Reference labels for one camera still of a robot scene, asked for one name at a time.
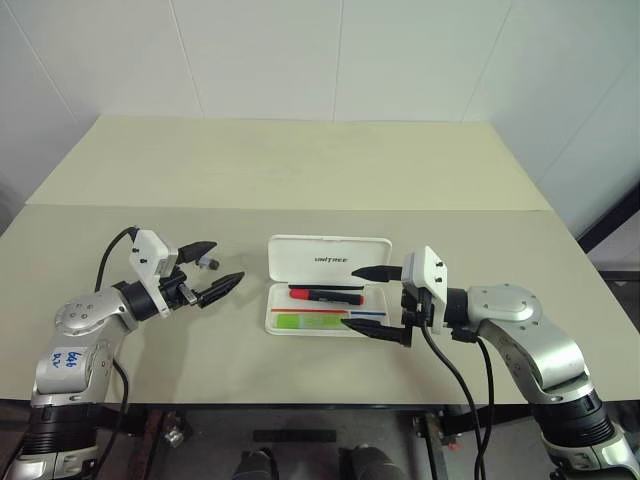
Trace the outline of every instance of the beige table surface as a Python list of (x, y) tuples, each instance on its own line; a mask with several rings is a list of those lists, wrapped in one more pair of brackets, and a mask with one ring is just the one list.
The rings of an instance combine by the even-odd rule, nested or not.
[[(451, 374), (419, 336), (414, 347), (369, 339), (277, 337), (264, 330), (266, 244), (275, 233), (383, 236), (392, 263), (428, 244), (449, 267), (449, 285), (509, 281), (534, 291), (547, 315), (582, 348), (605, 400), (640, 397), (640, 337), (588, 259), (552, 212), (326, 212), (47, 206), (25, 207), (0, 238), (0, 397), (30, 395), (34, 368), (53, 333), (58, 307), (90, 292), (97, 264), (117, 231), (154, 228), (176, 244), (219, 242), (221, 271), (247, 272), (208, 309), (183, 308), (144, 322), (129, 335), (121, 361), (131, 400), (154, 403), (463, 403)], [(114, 250), (105, 284), (135, 277), (125, 245)], [(400, 285), (387, 289), (399, 324)], [(479, 403), (485, 373), (476, 346), (438, 343), (459, 366)], [(491, 349), (496, 400), (522, 402)], [(113, 381), (108, 400), (119, 398)]]
[(102, 117), (34, 204), (550, 210), (488, 124)]

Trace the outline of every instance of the white wall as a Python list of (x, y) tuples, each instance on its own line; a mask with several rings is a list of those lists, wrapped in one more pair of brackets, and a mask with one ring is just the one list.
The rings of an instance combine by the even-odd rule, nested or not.
[(489, 120), (577, 234), (640, 179), (638, 10), (0, 0), (0, 228), (99, 113), (118, 113)]
[(640, 270), (640, 212), (589, 252), (598, 270)]

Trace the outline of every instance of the red pen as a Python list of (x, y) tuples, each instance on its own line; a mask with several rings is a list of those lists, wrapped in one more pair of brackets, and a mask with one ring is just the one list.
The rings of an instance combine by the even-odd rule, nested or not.
[(316, 302), (348, 303), (350, 305), (364, 304), (364, 297), (354, 293), (325, 292), (323, 290), (293, 288), (289, 290), (289, 296), (299, 300), (314, 300)]

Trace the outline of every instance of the unitree logo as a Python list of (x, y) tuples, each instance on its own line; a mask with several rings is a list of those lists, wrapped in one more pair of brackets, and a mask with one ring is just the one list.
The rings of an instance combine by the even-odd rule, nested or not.
[(346, 258), (336, 258), (336, 257), (316, 257), (316, 262), (327, 262), (327, 263), (335, 263), (335, 262), (346, 262)]

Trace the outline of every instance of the black cable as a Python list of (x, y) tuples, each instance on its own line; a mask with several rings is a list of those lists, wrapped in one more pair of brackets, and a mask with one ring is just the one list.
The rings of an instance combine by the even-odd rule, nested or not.
[(487, 351), (487, 347), (485, 346), (482, 339), (478, 338), (478, 346), (482, 351), (482, 358), (484, 359), (484, 366), (487, 370), (487, 387), (489, 390), (489, 405), (487, 406), (487, 425), (484, 428), (484, 437), (482, 438), (482, 446), (480, 450), (478, 450), (478, 455), (476, 456), (476, 462), (474, 465), (473, 474), (474, 476), (478, 474), (478, 470), (480, 469), (480, 465), (484, 462), (484, 454), (487, 451), (487, 447), (489, 446), (489, 438), (491, 437), (491, 428), (493, 426), (493, 412), (494, 412), (494, 404), (495, 404), (495, 391), (493, 385), (493, 368), (491, 367), (491, 357), (489, 357), (489, 352)]
[(127, 374), (124, 372), (124, 369), (120, 366), (116, 359), (113, 360), (113, 368), (116, 369), (116, 372), (122, 378), (122, 402), (120, 403), (120, 411), (118, 412), (118, 417), (116, 418), (116, 424), (113, 427), (113, 431), (111, 432), (111, 438), (109, 438), (109, 443), (102, 452), (102, 456), (98, 461), (95, 469), (93, 470), (93, 478), (97, 479), (100, 474), (100, 469), (104, 465), (104, 462), (107, 461), (107, 457), (111, 453), (111, 449), (113, 448), (113, 444), (116, 441), (116, 436), (122, 427), (122, 420), (124, 419), (124, 411), (127, 408), (127, 401), (129, 400), (129, 380), (127, 379)]
[[(429, 330), (427, 330), (426, 324), (422, 325), (421, 330), (422, 330), (422, 335), (424, 336), (424, 339), (427, 341), (427, 343), (431, 347), (431, 350), (433, 350), (433, 353), (436, 354), (436, 357), (438, 357), (440, 361), (444, 363), (444, 365), (453, 374), (453, 376), (456, 377), (456, 380), (460, 384), (460, 388), (462, 388), (462, 391), (464, 392), (464, 396), (467, 399), (469, 408), (471, 409), (471, 417), (473, 418), (473, 430), (476, 435), (476, 444), (478, 446), (478, 454), (479, 454), (480, 450), (482, 449), (482, 439), (480, 436), (480, 421), (478, 420), (478, 410), (476, 409), (476, 404), (473, 401), (473, 397), (471, 396), (469, 387), (467, 387), (467, 383), (464, 381), (464, 378), (462, 378), (462, 375), (460, 374), (458, 369), (453, 365), (453, 363), (451, 363), (451, 361), (447, 358), (447, 356), (442, 352), (442, 350), (440, 350), (440, 348), (438, 348), (436, 343), (433, 341), (433, 338), (431, 338), (431, 334), (429, 333)], [(481, 478), (483, 480), (486, 480), (487, 477), (486, 477), (486, 472), (484, 470), (484, 460), (482, 460), (482, 457), (480, 458), (481, 458), (480, 460)], [(479, 477), (477, 475), (474, 476), (474, 479), (478, 480), (478, 478)]]
[(127, 227), (118, 235), (116, 235), (113, 240), (111, 240), (111, 243), (107, 246), (107, 249), (102, 255), (102, 260), (100, 260), (100, 266), (98, 267), (98, 276), (96, 277), (96, 286), (93, 290), (94, 292), (97, 292), (98, 290), (100, 290), (100, 288), (102, 288), (102, 276), (104, 275), (104, 267), (107, 265), (107, 259), (109, 258), (109, 254), (111, 253), (111, 250), (113, 250), (113, 247), (115, 247), (116, 244), (126, 235), (131, 236), (133, 239), (137, 231), (138, 229), (136, 227)]
[[(138, 232), (138, 229), (136, 227), (127, 227), (124, 230), (122, 230), (118, 235), (116, 235), (113, 240), (111, 240), (111, 243), (109, 243), (109, 245), (107, 246), (106, 250), (104, 251), (104, 254), (102, 255), (102, 259), (100, 260), (100, 266), (98, 267), (98, 275), (96, 277), (96, 286), (94, 288), (94, 292), (97, 292), (100, 290), (100, 288), (102, 288), (102, 276), (104, 275), (104, 269), (107, 265), (107, 260), (109, 259), (109, 254), (111, 253), (111, 250), (113, 250), (116, 244), (120, 240), (122, 240), (126, 235), (129, 235), (133, 240), (137, 232)], [(118, 436), (118, 433), (120, 432), (120, 428), (122, 427), (124, 413), (127, 408), (127, 402), (129, 400), (129, 380), (127, 379), (127, 374), (125, 373), (124, 369), (120, 366), (120, 364), (116, 359), (113, 360), (113, 368), (116, 369), (116, 372), (118, 372), (118, 374), (120, 375), (120, 378), (122, 379), (122, 387), (123, 387), (122, 402), (120, 403), (120, 411), (118, 412), (118, 416), (116, 418), (116, 424), (113, 427), (113, 430), (111, 432), (111, 438), (109, 438), (109, 443), (107, 443), (107, 446), (105, 447), (104, 452), (102, 453), (102, 456), (100, 457), (100, 460), (98, 461), (93, 471), (94, 479), (98, 478), (100, 469), (104, 465), (104, 462), (106, 462), (107, 457), (109, 456), (109, 453), (111, 453), (113, 444), (115, 443), (116, 437)]]

